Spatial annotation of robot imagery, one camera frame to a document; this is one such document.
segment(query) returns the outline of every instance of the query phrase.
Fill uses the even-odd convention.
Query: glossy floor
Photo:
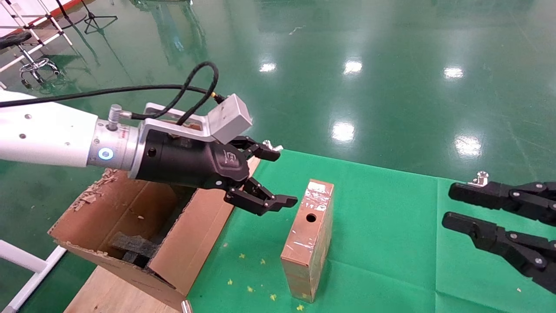
[[[478,170],[515,184],[555,179],[552,0],[194,1],[92,2],[96,15],[118,20],[103,33],[86,35],[84,24],[68,30],[75,51],[62,39],[43,49],[66,71],[63,80],[29,91],[15,68],[0,80],[36,96],[180,84],[211,60],[220,69],[218,92],[247,103],[249,134],[259,140],[458,180]],[[194,83],[208,86],[210,77],[203,71]],[[105,117],[113,103],[141,111],[174,94],[65,103]],[[186,95],[179,106],[197,99]],[[99,173],[0,162],[0,238],[46,257],[53,248],[46,230]],[[46,286],[67,295],[48,302],[42,288],[25,311],[45,303],[63,310],[91,269],[64,259]],[[2,262],[0,307],[28,276]]]

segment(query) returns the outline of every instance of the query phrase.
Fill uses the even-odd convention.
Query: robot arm
[[[31,99],[0,91],[3,101]],[[145,113],[163,106],[147,104]],[[247,107],[235,94],[206,116],[171,109],[168,121],[145,119],[138,127],[121,124],[131,113],[112,105],[108,120],[48,102],[0,108],[0,159],[128,171],[132,179],[227,191],[224,200],[257,215],[293,207],[297,198],[274,195],[249,178],[247,160],[280,157],[266,145],[238,136],[251,126]]]
[[[511,186],[488,181],[483,171],[477,176],[471,183],[452,184],[448,196],[556,226],[555,182]],[[556,240],[506,231],[494,223],[454,212],[444,214],[442,225],[467,234],[477,249],[503,257],[522,275],[556,294]]]

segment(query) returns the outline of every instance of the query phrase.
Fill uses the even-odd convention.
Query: black cable
[[[63,96],[52,96],[52,97],[43,97],[43,98],[33,98],[33,99],[24,99],[24,100],[15,100],[15,101],[4,101],[0,102],[0,107],[10,107],[10,106],[20,106],[20,105],[28,105],[28,104],[37,104],[37,103],[44,103],[44,102],[58,102],[64,100],[71,100],[71,99],[79,99],[91,96],[99,96],[99,95],[107,95],[107,94],[115,94],[118,92],[126,92],[126,91],[137,91],[137,90],[156,90],[156,89],[182,89],[183,85],[145,85],[145,86],[128,86],[128,87],[118,87],[118,88],[109,88],[109,89],[101,89],[89,92],[81,92],[79,94],[72,94],[72,95],[63,95]],[[206,94],[207,90],[199,87],[188,86],[187,90],[191,90],[194,92],[199,92],[201,94]],[[217,103],[221,103],[226,98],[221,95],[215,95],[215,100]]]
[[[180,92],[176,95],[176,97],[174,97],[174,99],[163,110],[161,110],[161,111],[159,111],[155,114],[132,113],[131,114],[131,119],[132,120],[144,120],[144,119],[147,119],[147,118],[157,119],[160,116],[166,114],[171,108],[173,108],[176,105],[176,103],[183,96],[183,94],[185,93],[185,91],[189,87],[189,84],[191,83],[191,81],[193,80],[193,77],[195,77],[197,72],[199,72],[199,70],[202,69],[205,66],[209,66],[209,67],[212,68],[212,72],[213,72],[213,74],[212,74],[212,83],[210,84],[210,87],[208,88],[208,90],[206,90],[205,95],[203,96],[203,98],[201,98],[201,100],[199,100],[193,107],[191,107],[189,110],[187,110],[180,117],[180,119],[177,121],[176,125],[182,125],[195,111],[197,111],[198,108],[201,107],[201,105],[205,104],[205,102],[211,97],[212,93],[214,92],[214,89],[216,88],[216,84],[218,83],[219,72],[218,72],[218,68],[216,67],[216,65],[212,62],[205,61],[205,62],[197,64],[193,68],[191,73],[189,73],[189,76],[187,77],[187,79],[183,83],[183,86],[182,86]]]

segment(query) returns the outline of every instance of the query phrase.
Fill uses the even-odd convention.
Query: brown cardboard block
[[[330,239],[334,185],[311,179],[280,256],[291,294],[313,302]]]

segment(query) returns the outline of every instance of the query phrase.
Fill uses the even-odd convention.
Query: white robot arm
[[[33,97],[0,91],[0,159],[95,165],[126,170],[132,179],[223,189],[225,201],[257,215],[297,203],[297,198],[274,195],[249,178],[248,158],[275,161],[280,153],[238,136],[251,126],[251,118],[235,94],[206,116],[191,115],[183,125],[146,118],[139,127],[120,123],[131,113],[119,105],[112,105],[107,120],[55,102],[7,105],[23,99]],[[148,103],[145,114],[164,108]],[[163,117],[176,120],[184,114],[170,109]]]

